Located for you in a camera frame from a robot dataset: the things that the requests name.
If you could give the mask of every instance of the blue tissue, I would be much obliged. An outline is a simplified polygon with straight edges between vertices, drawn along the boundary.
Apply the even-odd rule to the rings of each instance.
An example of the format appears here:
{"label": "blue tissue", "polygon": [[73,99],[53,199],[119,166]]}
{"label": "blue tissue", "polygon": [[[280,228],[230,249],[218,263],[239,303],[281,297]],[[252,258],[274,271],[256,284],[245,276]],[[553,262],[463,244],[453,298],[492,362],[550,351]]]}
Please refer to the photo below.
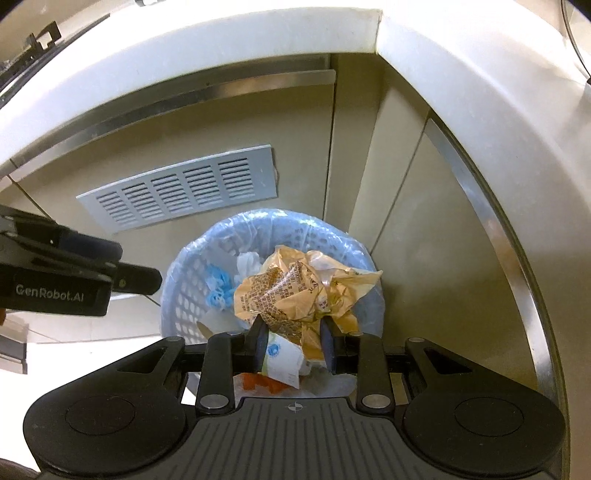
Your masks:
{"label": "blue tissue", "polygon": [[211,290],[205,298],[207,306],[225,310],[234,305],[236,288],[228,272],[212,264],[207,265],[205,270],[208,274],[205,283]]}

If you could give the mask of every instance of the circular pad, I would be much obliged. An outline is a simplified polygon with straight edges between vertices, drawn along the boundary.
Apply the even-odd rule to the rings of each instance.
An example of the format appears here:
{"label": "circular pad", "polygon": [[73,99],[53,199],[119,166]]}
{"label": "circular pad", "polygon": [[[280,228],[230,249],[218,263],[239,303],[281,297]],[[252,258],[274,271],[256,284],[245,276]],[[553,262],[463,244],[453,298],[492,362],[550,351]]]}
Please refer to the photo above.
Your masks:
{"label": "circular pad", "polygon": [[525,387],[481,394],[474,387],[449,378],[445,390],[416,396],[402,421],[411,443],[459,475],[513,478],[538,471],[560,448],[560,410]]}
{"label": "circular pad", "polygon": [[456,420],[467,431],[484,437],[502,437],[523,424],[516,405],[500,398],[470,398],[456,407]]}
{"label": "circular pad", "polygon": [[107,435],[123,430],[135,416],[135,407],[120,397],[103,395],[83,398],[66,413],[75,431],[87,435]]}

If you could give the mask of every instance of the stainless steel strip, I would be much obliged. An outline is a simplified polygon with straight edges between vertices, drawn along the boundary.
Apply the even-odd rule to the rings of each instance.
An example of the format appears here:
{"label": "stainless steel strip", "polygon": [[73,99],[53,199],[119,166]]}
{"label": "stainless steel strip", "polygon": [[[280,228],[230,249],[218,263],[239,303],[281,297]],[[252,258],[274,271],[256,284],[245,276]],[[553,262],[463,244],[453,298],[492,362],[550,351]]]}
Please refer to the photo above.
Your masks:
{"label": "stainless steel strip", "polygon": [[[319,60],[309,62],[310,66],[322,68]],[[269,65],[258,66],[259,72],[272,72],[277,68]],[[253,73],[242,67],[221,69],[215,74],[200,72],[135,92],[121,99],[113,100],[94,111],[87,112],[63,129],[43,138],[16,155],[11,160],[18,167],[16,180],[24,178],[51,161],[93,141],[128,127],[136,122],[172,112],[185,106],[207,100],[230,98],[248,93],[264,92],[298,86],[332,85],[336,72],[330,69],[266,73],[254,77],[237,78],[236,75]],[[212,83],[215,80],[233,80]]]}
{"label": "stainless steel strip", "polygon": [[458,152],[446,133],[432,119],[427,122],[425,134],[451,167],[499,259],[525,328],[534,361],[538,390],[559,405],[560,385],[558,382],[561,379],[557,378],[557,374],[559,374],[560,368],[554,365],[551,354],[551,351],[556,351],[556,346],[552,345],[553,336],[547,333],[547,328],[544,326],[545,321],[543,321],[543,316],[538,308],[541,299],[537,299],[534,294],[532,278],[524,264],[525,260],[520,258],[511,241],[512,235],[505,230],[501,217],[468,167],[467,163],[470,160]]}

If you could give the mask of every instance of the crumpled tan paper bag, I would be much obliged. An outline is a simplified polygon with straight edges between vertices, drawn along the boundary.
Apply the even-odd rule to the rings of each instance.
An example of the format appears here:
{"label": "crumpled tan paper bag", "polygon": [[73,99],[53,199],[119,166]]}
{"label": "crumpled tan paper bag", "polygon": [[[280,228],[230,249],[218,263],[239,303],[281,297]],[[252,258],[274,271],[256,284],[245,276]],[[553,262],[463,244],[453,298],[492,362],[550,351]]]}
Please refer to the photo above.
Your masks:
{"label": "crumpled tan paper bag", "polygon": [[381,275],[347,267],[317,250],[279,245],[261,273],[236,289],[234,311],[250,324],[260,314],[272,332],[301,345],[308,360],[323,360],[320,319],[331,315],[343,333],[359,330],[350,309]]}

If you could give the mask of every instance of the metal trim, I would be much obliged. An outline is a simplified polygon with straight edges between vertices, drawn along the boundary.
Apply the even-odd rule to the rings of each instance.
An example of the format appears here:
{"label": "metal trim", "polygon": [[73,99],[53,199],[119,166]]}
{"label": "metal trim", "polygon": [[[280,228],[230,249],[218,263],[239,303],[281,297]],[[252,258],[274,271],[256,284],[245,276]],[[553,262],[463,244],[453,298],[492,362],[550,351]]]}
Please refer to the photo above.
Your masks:
{"label": "metal trim", "polygon": [[476,167],[466,154],[454,146],[451,134],[442,131],[433,119],[427,121],[425,134],[451,167],[495,250],[525,328],[538,391],[560,407],[563,403],[560,392],[564,391],[564,382],[558,378],[561,369],[557,357],[552,354],[557,351],[556,344],[527,259],[518,253],[521,248],[516,245],[517,239],[500,211],[498,202],[491,199],[492,192],[482,187],[484,180],[476,178]]}
{"label": "metal trim", "polygon": [[139,121],[208,100],[291,87],[333,85],[328,56],[262,61],[197,72],[153,85],[86,112],[11,158],[18,181],[63,155]]}
{"label": "metal trim", "polygon": [[12,338],[0,335],[0,356],[9,357],[18,362],[27,359],[27,343],[17,342]]}

